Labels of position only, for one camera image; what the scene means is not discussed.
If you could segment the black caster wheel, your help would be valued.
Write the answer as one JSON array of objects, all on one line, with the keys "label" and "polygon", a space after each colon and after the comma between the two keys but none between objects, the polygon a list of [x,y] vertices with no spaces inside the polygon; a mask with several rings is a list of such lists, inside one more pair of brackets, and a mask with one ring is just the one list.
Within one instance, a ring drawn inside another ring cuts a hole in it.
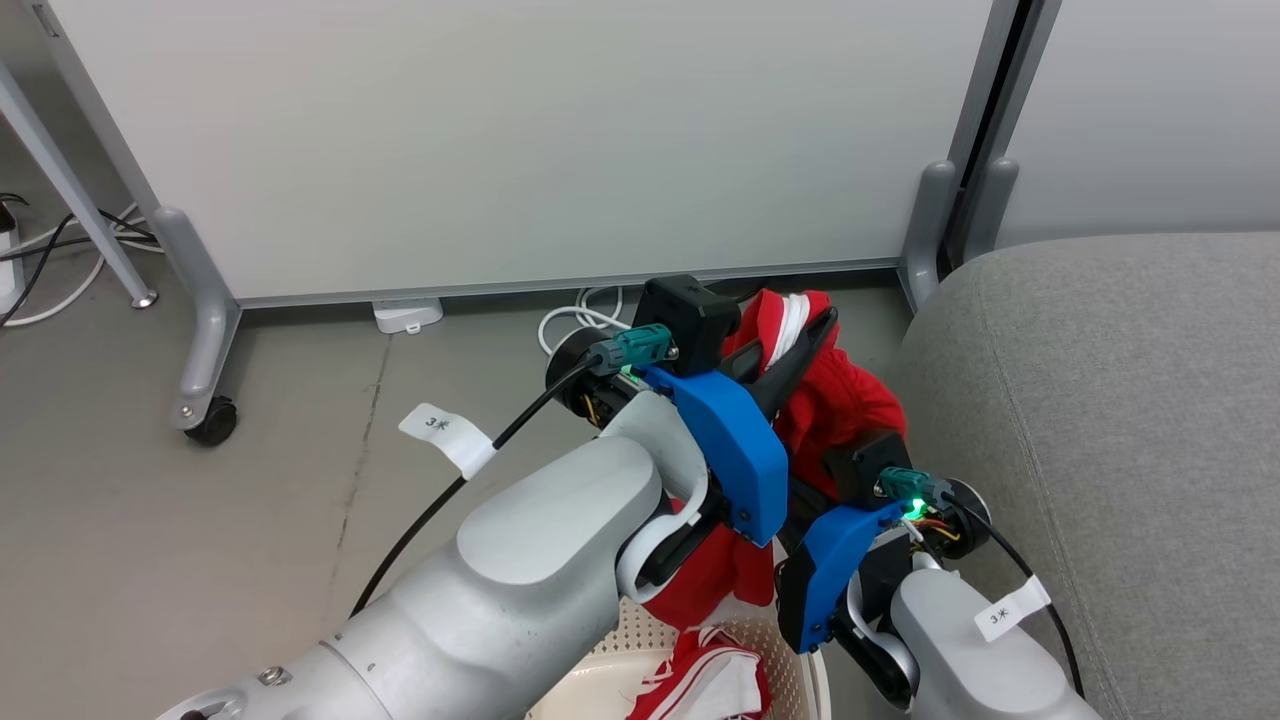
[{"label": "black caster wheel", "polygon": [[218,447],[234,433],[238,421],[239,414],[234,401],[219,395],[210,400],[202,421],[186,429],[184,434],[202,447]]}]

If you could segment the grey fabric sofa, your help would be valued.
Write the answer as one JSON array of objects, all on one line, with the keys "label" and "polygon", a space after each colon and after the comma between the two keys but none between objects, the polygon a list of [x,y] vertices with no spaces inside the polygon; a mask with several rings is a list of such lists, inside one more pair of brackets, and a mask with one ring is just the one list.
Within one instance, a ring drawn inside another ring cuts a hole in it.
[{"label": "grey fabric sofa", "polygon": [[951,274],[884,374],[1105,717],[1280,720],[1280,233],[1027,243]]}]

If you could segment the white red striped garment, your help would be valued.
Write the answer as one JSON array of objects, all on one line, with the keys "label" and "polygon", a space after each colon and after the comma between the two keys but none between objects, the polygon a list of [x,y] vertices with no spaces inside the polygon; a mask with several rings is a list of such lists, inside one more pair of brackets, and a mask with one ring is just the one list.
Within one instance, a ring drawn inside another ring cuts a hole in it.
[{"label": "white red striped garment", "polygon": [[682,632],[626,720],[762,720],[772,696],[760,653],[722,626]]}]

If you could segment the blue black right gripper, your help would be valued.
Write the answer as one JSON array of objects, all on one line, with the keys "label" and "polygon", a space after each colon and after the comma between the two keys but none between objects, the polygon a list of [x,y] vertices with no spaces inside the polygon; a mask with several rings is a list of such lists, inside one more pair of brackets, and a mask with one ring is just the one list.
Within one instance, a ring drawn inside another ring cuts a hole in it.
[{"label": "blue black right gripper", "polygon": [[778,533],[778,628],[795,653],[812,653],[833,635],[849,585],[876,542],[919,529],[925,548],[961,559],[989,538],[986,501],[960,480],[901,498],[872,492],[870,506],[841,503],[803,480],[788,487],[788,516]]}]

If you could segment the thin grey metal table leg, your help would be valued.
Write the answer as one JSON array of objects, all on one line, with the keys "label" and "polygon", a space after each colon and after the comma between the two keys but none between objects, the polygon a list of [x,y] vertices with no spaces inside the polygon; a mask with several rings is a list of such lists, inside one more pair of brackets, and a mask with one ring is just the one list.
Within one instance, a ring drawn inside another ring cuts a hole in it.
[{"label": "thin grey metal table leg", "polygon": [[61,196],[69,213],[87,233],[99,251],[99,259],[110,268],[131,296],[134,309],[150,307],[157,300],[157,292],[148,287],[124,249],[109,228],[106,218],[99,211],[95,201],[72,170],[70,164],[58,147],[52,136],[38,118],[32,104],[22,91],[13,73],[0,60],[0,114],[15,132],[47,181]]}]

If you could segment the grey partition leg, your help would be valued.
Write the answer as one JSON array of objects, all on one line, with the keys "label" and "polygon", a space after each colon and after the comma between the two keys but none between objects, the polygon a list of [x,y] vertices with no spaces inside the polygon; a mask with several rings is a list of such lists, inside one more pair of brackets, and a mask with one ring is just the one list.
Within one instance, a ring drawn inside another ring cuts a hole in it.
[{"label": "grey partition leg", "polygon": [[1015,159],[1001,156],[983,172],[970,202],[963,243],[964,263],[995,250],[1019,170]]},{"label": "grey partition leg", "polygon": [[952,161],[931,163],[922,172],[897,268],[911,314],[940,286],[938,254],[956,191],[957,170]]},{"label": "grey partition leg", "polygon": [[242,309],[184,211],[160,205],[148,222],[195,311],[193,338],[172,411],[172,423],[184,432],[202,421],[210,400],[219,396]]}]

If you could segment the large white partition panel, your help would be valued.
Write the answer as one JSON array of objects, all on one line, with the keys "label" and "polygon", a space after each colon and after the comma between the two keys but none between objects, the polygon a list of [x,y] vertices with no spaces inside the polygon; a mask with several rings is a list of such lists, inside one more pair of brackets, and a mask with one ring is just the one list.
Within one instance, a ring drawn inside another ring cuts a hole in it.
[{"label": "large white partition panel", "polygon": [[246,304],[892,264],[996,0],[27,0]]}]

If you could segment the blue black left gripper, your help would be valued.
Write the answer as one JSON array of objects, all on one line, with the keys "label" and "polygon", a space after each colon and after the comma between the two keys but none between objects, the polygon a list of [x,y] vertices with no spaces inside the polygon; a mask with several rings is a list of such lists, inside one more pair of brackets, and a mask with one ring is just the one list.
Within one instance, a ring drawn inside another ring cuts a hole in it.
[{"label": "blue black left gripper", "polygon": [[690,377],[673,375],[658,363],[594,375],[588,370],[590,345],[634,327],[580,327],[557,346],[545,347],[547,388],[599,429],[614,424],[641,392],[655,395],[659,405],[650,414],[666,447],[673,448],[685,430],[704,459],[710,482],[701,500],[695,497],[692,479],[677,480],[673,495],[763,547],[785,524],[788,483],[788,455],[772,421],[799,387],[837,319],[836,307],[819,313],[768,369],[765,350],[756,338],[723,357],[718,369]]}]

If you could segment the white power strip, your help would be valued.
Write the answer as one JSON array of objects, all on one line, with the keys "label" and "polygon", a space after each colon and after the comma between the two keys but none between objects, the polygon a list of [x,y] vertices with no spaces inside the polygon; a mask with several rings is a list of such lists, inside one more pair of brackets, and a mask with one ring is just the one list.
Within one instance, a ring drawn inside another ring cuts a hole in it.
[{"label": "white power strip", "polygon": [[[19,223],[10,209],[12,204],[26,204],[26,200],[14,193],[0,193],[0,256],[15,251],[20,243]],[[24,287],[20,260],[0,260],[0,316],[17,305]]]}]

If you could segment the cream perforated laundry basket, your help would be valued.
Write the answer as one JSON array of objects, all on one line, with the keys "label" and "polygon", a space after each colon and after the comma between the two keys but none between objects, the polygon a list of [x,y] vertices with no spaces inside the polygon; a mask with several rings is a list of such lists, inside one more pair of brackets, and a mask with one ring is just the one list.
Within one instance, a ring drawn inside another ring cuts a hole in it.
[{"label": "cream perforated laundry basket", "polygon": [[[703,626],[722,626],[764,661],[772,696],[762,720],[832,720],[829,683],[820,652],[796,655],[769,609],[728,597]],[[669,657],[682,632],[627,598],[620,625],[580,661],[525,720],[626,720],[641,682]]]}]

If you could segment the white box on floor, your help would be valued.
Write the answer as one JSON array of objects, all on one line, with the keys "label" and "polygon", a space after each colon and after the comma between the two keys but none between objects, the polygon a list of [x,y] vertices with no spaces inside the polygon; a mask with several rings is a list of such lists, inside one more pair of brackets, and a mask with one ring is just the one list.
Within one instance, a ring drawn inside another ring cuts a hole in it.
[{"label": "white box on floor", "polygon": [[438,297],[397,299],[371,302],[372,316],[383,334],[417,334],[444,316]]}]

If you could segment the narrow white partition panel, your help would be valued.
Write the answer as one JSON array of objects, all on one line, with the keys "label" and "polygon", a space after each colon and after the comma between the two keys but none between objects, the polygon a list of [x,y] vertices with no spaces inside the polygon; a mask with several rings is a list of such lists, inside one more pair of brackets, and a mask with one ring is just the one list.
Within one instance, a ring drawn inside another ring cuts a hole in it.
[{"label": "narrow white partition panel", "polygon": [[1061,0],[998,246],[1280,231],[1280,0]]}]

